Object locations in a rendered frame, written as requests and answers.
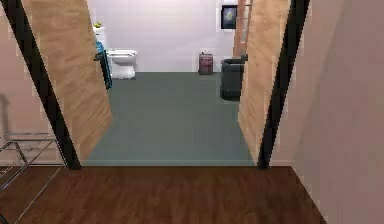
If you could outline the dark grey trash can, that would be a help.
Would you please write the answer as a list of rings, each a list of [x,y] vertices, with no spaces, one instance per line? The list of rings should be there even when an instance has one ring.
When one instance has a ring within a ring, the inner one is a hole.
[[[239,101],[245,61],[242,58],[227,58],[221,62],[220,97]]]

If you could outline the small maroon bin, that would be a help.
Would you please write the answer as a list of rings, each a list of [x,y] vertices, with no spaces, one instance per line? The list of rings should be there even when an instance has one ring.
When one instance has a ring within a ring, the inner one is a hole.
[[[201,52],[199,54],[199,68],[200,75],[211,75],[213,73],[213,55]]]

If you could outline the white toilet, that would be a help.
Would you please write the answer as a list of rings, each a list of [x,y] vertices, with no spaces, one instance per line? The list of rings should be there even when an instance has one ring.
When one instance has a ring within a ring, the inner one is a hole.
[[[136,50],[112,48],[109,46],[106,28],[93,28],[96,40],[106,51],[110,73],[113,79],[134,79],[138,52]]]

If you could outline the wooden ladder shelf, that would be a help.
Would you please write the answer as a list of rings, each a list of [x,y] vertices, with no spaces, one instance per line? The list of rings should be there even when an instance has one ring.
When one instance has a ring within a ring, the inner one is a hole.
[[[240,57],[246,53],[252,0],[238,0],[233,56]]]

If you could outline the teal hanging towel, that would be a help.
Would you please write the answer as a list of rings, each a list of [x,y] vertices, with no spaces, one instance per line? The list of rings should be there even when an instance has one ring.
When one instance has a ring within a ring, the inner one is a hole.
[[[99,61],[103,73],[103,78],[104,78],[104,83],[106,89],[110,89],[112,87],[112,78],[111,78],[111,73],[109,69],[109,62],[108,62],[108,57],[106,54],[106,50],[104,49],[103,44],[100,41],[96,41],[96,50],[97,53],[104,53],[106,59]]]

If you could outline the black framed picture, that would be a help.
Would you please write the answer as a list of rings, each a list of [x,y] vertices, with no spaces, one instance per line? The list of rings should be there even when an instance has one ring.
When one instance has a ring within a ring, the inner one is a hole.
[[[221,8],[221,28],[235,29],[237,17],[236,5],[223,5]]]

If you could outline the light wooden room door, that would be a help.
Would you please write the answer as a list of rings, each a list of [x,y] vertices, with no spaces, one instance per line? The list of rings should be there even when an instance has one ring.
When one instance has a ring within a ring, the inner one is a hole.
[[[87,0],[22,0],[80,161],[112,123]]]

